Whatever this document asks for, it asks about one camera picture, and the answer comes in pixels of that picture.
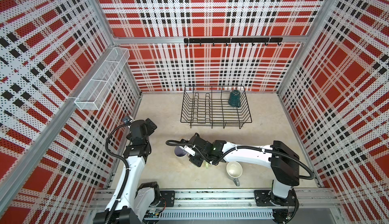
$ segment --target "white wire basket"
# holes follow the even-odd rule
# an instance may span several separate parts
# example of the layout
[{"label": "white wire basket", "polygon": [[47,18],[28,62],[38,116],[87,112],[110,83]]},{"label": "white wire basket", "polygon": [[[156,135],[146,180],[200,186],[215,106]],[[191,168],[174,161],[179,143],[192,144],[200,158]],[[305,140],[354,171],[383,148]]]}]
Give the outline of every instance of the white wire basket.
[{"label": "white wire basket", "polygon": [[75,104],[81,110],[100,110],[129,58],[126,48],[115,47],[81,91]]}]

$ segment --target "mounting plate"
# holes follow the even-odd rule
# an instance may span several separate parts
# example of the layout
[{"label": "mounting plate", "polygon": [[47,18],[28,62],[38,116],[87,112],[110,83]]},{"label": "mounting plate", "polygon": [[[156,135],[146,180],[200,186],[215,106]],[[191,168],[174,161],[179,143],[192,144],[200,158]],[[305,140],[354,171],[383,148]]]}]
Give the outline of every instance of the mounting plate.
[{"label": "mounting plate", "polygon": [[[174,191],[161,191],[161,196],[166,200],[166,207],[174,206],[175,192]],[[165,202],[161,200],[155,207],[164,207]]]},{"label": "mounting plate", "polygon": [[[270,200],[270,191],[271,190],[254,190],[255,203],[257,206],[274,206]],[[289,190],[288,197],[286,198],[287,204],[289,207],[294,206],[294,199],[292,198],[292,191]]]}]

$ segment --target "wire mesh basket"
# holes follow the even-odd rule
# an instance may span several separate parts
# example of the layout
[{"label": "wire mesh basket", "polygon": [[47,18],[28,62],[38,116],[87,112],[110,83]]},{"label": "wire mesh basket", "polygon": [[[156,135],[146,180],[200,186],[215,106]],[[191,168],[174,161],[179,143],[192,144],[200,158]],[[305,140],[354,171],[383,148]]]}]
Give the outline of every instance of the wire mesh basket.
[{"label": "wire mesh basket", "polygon": [[129,58],[127,48],[115,47],[75,101],[82,110],[100,110]]},{"label": "wire mesh basket", "polygon": [[[240,91],[240,107],[228,104],[230,93]],[[251,123],[244,86],[185,86],[181,122],[190,126],[238,126]]]}]

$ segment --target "black cable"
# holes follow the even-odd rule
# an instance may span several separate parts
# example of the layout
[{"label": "black cable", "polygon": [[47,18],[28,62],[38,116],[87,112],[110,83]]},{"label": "black cable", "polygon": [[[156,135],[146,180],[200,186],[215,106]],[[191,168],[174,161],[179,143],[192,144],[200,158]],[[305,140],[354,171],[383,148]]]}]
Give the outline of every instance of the black cable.
[{"label": "black cable", "polygon": [[114,213],[115,209],[116,209],[116,206],[118,205],[119,203],[119,200],[121,195],[123,194],[123,191],[124,191],[124,188],[126,187],[126,183],[127,183],[127,180],[128,180],[128,175],[129,175],[129,165],[128,165],[128,162],[126,161],[126,159],[118,154],[115,154],[113,153],[112,151],[110,151],[108,149],[108,144],[110,142],[110,139],[111,139],[111,136],[120,128],[123,128],[123,127],[126,127],[126,126],[130,126],[131,124],[122,124],[122,125],[119,125],[117,126],[116,128],[114,128],[111,133],[109,133],[108,135],[108,138],[107,140],[105,141],[105,151],[110,155],[110,156],[113,156],[115,158],[118,158],[120,159],[122,162],[124,162],[124,165],[126,167],[126,174],[124,175],[124,180],[123,180],[123,183],[122,183],[122,186],[120,187],[120,191],[118,193],[118,196],[117,196],[117,199],[115,200],[114,204],[112,205],[111,207],[111,210],[108,212],[108,215],[105,217],[105,221],[104,221],[104,224],[110,224],[111,223],[111,218],[112,218],[112,214]]},{"label": "black cable", "polygon": [[[211,163],[211,161],[202,154],[201,150],[199,150],[196,145],[189,144],[189,143],[183,143],[181,141],[172,140],[172,139],[166,141],[166,144],[169,145],[169,146],[185,146],[185,145],[191,146],[191,147],[195,148],[198,151],[198,153],[201,155],[202,159],[204,159],[208,163]],[[248,146],[248,145],[241,145],[241,146],[237,146],[237,147],[234,147],[234,148],[231,148],[231,149],[227,150],[225,153],[223,153],[221,155],[221,157],[219,159],[217,159],[215,161],[212,161],[211,164],[212,165],[217,165],[226,155],[228,155],[229,153],[233,152],[234,150],[238,150],[238,149],[256,150],[256,151],[265,152],[265,153],[271,153],[271,154],[274,154],[274,155],[279,155],[279,156],[288,158],[288,159],[296,162],[297,164],[299,164],[302,168],[304,168],[309,173],[309,176],[300,175],[299,176],[300,179],[311,180],[311,179],[315,178],[315,174],[313,173],[313,171],[309,167],[307,167],[301,161],[299,161],[299,160],[289,156],[288,154],[285,154],[285,153],[282,153],[282,152],[278,152],[278,151],[274,151],[274,150],[268,150],[268,149],[262,149],[262,148],[259,148],[259,147]]]}]

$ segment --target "gray mug handle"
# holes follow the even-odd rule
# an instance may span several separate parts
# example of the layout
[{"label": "gray mug handle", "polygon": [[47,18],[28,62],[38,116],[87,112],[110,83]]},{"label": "gray mug handle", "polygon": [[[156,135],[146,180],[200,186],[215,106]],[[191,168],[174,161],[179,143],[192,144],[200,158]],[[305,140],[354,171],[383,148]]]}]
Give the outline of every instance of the gray mug handle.
[{"label": "gray mug handle", "polygon": [[234,178],[233,181],[234,181],[234,183],[235,183],[236,186],[238,186],[238,187],[240,186],[239,179]]}]

